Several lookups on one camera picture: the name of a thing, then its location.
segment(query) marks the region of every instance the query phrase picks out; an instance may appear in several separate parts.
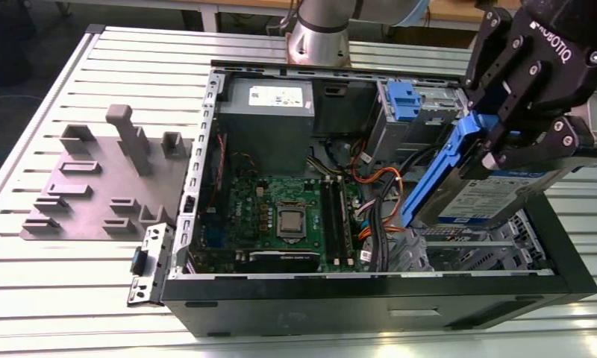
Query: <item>cpu socket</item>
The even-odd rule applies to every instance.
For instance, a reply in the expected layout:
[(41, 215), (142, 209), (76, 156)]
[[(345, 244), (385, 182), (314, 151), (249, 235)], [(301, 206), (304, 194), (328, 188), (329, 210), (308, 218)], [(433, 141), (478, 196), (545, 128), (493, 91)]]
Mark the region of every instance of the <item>cpu socket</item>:
[(308, 235), (305, 207), (277, 206), (277, 237), (296, 244)]

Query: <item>motherboard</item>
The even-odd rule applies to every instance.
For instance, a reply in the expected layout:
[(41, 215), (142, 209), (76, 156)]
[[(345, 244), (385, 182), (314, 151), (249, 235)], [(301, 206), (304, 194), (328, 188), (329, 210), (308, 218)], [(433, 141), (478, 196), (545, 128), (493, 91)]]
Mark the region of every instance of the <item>motherboard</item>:
[(341, 178), (234, 177), (225, 226), (206, 226), (196, 267), (213, 273), (356, 271), (358, 202), (360, 187)]

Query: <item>sticker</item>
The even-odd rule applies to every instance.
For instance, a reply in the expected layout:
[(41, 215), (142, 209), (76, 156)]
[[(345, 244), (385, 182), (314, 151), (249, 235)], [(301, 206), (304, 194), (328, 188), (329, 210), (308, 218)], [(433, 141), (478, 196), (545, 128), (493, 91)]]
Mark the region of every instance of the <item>sticker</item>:
[(372, 253), (369, 251), (362, 250), (360, 252), (360, 260), (364, 261), (365, 263), (372, 261)]
[(369, 164), (369, 162), (372, 161), (372, 156), (370, 156), (368, 153), (365, 153), (364, 151), (361, 151), (361, 152), (360, 152), (360, 159), (361, 159), (366, 164)]
[(250, 106), (302, 107), (302, 89), (300, 87), (252, 86), (248, 104)]
[(484, 180), (472, 180), (438, 215), (446, 224), (477, 224), (497, 215), (517, 199), (517, 192), (546, 175), (497, 171)]

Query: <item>robotiq logo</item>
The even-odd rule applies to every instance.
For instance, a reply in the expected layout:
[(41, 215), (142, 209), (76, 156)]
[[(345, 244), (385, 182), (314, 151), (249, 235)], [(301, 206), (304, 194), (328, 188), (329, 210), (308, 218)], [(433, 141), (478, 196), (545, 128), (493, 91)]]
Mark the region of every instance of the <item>robotiq logo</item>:
[(530, 28), (533, 30), (538, 30), (541, 34), (544, 35), (544, 38), (546, 39), (548, 43), (550, 44), (550, 47), (556, 50), (557, 55), (560, 56), (561, 63), (566, 64), (566, 61), (570, 59), (572, 52), (568, 49), (566, 43), (561, 40), (561, 38), (554, 35), (549, 30), (546, 30), (542, 25), (540, 25), (537, 22), (530, 23)]

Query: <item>aluminum table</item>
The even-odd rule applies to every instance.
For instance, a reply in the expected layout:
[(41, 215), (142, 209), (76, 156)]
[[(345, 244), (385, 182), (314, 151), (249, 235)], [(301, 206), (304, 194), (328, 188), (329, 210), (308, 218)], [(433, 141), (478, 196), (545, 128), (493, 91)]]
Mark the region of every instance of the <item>aluminum table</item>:
[[(457, 49), (373, 43), (352, 43), (350, 53), (354, 67), (456, 75), (469, 59)], [(480, 332), (196, 339), (165, 308), (125, 307), (136, 242), (20, 239), (64, 150), (57, 137), (65, 125), (88, 123), (96, 135), (116, 135), (104, 113), (124, 103), (148, 136), (178, 131), (192, 138), (212, 59), (282, 63), (284, 39), (138, 28), (84, 35), (0, 171), (0, 352), (597, 357), (597, 295)], [(597, 282), (597, 166), (566, 176), (548, 197)]]

